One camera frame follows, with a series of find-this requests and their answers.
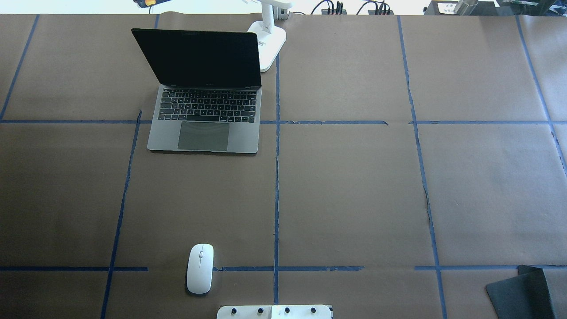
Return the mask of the upper black connector box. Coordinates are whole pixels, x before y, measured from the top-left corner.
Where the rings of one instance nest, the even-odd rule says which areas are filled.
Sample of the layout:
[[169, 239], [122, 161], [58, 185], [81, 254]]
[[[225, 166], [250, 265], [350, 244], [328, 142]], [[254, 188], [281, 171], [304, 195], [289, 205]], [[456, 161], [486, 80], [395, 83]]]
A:
[[344, 2], [340, 0], [318, 0], [309, 12], [310, 15], [340, 16], [348, 14]]

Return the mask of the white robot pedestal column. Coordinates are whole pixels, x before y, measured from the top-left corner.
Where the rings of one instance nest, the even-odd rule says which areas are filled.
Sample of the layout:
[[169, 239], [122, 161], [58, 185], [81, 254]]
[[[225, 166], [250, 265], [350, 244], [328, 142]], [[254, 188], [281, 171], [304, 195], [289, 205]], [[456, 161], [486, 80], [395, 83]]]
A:
[[297, 305], [233, 305], [222, 306], [217, 319], [332, 319], [331, 306], [324, 304]]

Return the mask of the lower black connector box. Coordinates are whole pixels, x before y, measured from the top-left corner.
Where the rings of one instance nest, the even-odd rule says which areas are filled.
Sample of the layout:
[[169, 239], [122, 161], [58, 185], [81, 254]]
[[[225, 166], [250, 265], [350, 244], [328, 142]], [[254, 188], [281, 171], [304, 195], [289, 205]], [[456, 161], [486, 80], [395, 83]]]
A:
[[385, 0], [364, 0], [360, 8], [357, 10], [356, 15], [362, 14], [363, 10], [368, 5], [373, 5], [373, 9], [368, 9], [367, 14], [369, 16], [391, 16], [394, 14], [391, 6]]

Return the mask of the silver metal cylinder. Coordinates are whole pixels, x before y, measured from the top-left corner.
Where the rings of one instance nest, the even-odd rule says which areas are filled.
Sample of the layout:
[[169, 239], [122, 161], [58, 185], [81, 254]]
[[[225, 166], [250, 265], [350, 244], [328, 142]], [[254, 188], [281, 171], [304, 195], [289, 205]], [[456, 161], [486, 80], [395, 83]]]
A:
[[470, 16], [479, 0], [458, 0], [454, 7], [454, 12], [458, 16]]

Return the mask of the white desk lamp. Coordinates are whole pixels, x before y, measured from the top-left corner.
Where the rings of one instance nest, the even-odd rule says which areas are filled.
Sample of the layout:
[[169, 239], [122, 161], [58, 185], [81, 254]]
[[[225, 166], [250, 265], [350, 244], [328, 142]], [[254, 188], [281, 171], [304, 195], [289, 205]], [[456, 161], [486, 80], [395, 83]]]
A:
[[255, 21], [248, 32], [257, 34], [260, 71], [266, 72], [272, 66], [286, 40], [286, 31], [275, 26], [275, 20], [287, 19], [292, 0], [255, 0], [261, 3], [262, 20]]

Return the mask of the white computer mouse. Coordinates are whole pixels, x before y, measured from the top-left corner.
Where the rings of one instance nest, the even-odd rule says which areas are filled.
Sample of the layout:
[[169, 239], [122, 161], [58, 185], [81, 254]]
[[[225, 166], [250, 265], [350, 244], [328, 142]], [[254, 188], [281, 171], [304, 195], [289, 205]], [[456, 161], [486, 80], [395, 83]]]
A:
[[211, 289], [214, 248], [210, 244], [196, 244], [188, 257], [186, 288], [192, 294], [207, 294]]

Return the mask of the black mouse pad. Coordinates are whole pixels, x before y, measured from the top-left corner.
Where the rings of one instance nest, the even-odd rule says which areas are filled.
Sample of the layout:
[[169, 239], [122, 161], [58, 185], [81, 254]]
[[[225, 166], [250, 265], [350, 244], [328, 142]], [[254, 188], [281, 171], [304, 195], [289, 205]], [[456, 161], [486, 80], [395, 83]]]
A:
[[518, 275], [490, 283], [486, 292], [499, 319], [556, 319], [544, 270], [518, 266]]

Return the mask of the black connector box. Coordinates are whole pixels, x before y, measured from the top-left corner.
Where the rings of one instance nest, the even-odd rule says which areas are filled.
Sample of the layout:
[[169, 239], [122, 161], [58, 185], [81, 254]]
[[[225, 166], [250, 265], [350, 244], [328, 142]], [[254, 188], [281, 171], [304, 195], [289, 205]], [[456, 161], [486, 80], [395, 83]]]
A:
[[391, 6], [385, 0], [364, 0], [360, 8], [357, 10], [356, 15], [362, 14], [363, 10], [368, 5], [373, 5], [373, 9], [368, 9], [367, 14], [369, 16], [391, 16], [394, 14]]
[[318, 0], [309, 12], [310, 15], [340, 16], [348, 14], [344, 2], [340, 0]]

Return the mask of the grey laptop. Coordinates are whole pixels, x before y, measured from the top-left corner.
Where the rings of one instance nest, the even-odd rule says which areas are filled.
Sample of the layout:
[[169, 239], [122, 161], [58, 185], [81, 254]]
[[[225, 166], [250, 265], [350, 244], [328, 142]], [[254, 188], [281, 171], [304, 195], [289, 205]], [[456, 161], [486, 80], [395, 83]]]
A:
[[148, 150], [258, 152], [262, 83], [257, 34], [131, 31], [159, 82]]

